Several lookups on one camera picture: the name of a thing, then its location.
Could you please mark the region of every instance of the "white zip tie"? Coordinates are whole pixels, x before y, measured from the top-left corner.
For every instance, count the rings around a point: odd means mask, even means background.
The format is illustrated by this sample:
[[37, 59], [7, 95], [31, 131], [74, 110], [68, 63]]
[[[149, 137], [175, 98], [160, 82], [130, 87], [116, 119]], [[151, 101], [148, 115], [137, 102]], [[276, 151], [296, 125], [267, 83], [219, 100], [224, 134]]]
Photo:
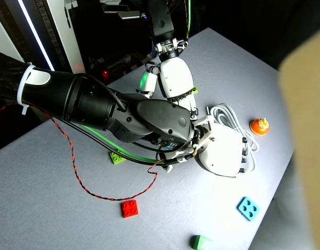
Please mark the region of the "white zip tie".
[[20, 104], [21, 106], [23, 106], [23, 110], [22, 110], [22, 114], [25, 115], [27, 112], [27, 108], [29, 107], [29, 105], [27, 104], [23, 104], [22, 103], [22, 93], [23, 93], [23, 88], [25, 85], [25, 82], [28, 78], [28, 76], [30, 75], [31, 70], [35, 68], [35, 65], [30, 64], [28, 66], [28, 68], [25, 70], [25, 72], [23, 73], [23, 76], [21, 78], [20, 84], [19, 84], [19, 88], [18, 88], [18, 94], [16, 97], [16, 100], [18, 101], [18, 104]]

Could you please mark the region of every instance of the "gray floor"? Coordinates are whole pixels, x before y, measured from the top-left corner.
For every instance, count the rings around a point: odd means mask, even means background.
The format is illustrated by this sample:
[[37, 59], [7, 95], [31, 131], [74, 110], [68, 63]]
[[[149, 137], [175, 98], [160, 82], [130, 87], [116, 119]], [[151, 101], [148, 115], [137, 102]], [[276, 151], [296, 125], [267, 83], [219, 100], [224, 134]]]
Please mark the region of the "gray floor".
[[291, 160], [250, 250], [315, 249], [299, 174]]

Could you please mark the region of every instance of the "white light strip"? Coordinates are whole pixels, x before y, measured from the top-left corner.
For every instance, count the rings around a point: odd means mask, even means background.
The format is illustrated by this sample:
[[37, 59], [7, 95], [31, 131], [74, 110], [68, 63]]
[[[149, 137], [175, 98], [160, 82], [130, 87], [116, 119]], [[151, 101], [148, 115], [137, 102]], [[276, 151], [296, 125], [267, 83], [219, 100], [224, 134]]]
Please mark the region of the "white light strip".
[[42, 51], [42, 53], [43, 53], [43, 56], [44, 56], [47, 64], [48, 64], [49, 67], [50, 67], [50, 70], [51, 70], [51, 71], [55, 71], [54, 66], [52, 65], [52, 63], [51, 63], [51, 61], [50, 61], [50, 58], [48, 57], [48, 55], [47, 55], [47, 53], [46, 53], [46, 51], [45, 51], [45, 48], [44, 48], [44, 46], [43, 46], [43, 44], [42, 44], [42, 42], [41, 42], [41, 39], [40, 39], [39, 35], [37, 34], [37, 31], [36, 31], [36, 29], [35, 29], [35, 26], [34, 26], [33, 22], [32, 22], [31, 19], [30, 19], [30, 16], [29, 16], [29, 14], [28, 14], [27, 9], [25, 8], [25, 5], [24, 5], [23, 1], [22, 1], [22, 0], [18, 0], [18, 2], [19, 2], [19, 5], [20, 5], [20, 7], [21, 7], [21, 9], [22, 9], [22, 11], [23, 11], [23, 14], [24, 14], [24, 16], [25, 16], [25, 18], [26, 18], [29, 26], [30, 26], [30, 29], [31, 29], [31, 31], [33, 32], [34, 36], [35, 36], [35, 39], [36, 39], [36, 41], [37, 41], [37, 44], [39, 45], [39, 47], [40, 47], [40, 49], [41, 49], [41, 51]]

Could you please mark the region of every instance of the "beige object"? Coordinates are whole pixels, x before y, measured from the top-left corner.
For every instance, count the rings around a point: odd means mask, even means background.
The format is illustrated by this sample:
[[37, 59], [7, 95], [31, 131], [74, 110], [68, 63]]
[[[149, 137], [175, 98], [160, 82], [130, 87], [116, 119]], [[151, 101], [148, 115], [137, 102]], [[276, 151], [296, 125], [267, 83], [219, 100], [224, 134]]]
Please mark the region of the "beige object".
[[320, 33], [290, 54], [280, 84], [296, 144], [315, 245], [320, 249]]

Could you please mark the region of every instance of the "red lego brick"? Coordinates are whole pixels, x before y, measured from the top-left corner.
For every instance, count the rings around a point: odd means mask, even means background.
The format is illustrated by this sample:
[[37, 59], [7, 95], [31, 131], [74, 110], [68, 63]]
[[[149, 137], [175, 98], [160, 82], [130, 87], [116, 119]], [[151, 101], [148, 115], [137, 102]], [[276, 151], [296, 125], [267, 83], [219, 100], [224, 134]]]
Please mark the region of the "red lego brick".
[[123, 212], [124, 218], [138, 215], [137, 201], [132, 200], [132, 201], [128, 201], [128, 202], [123, 202], [122, 203], [122, 212]]

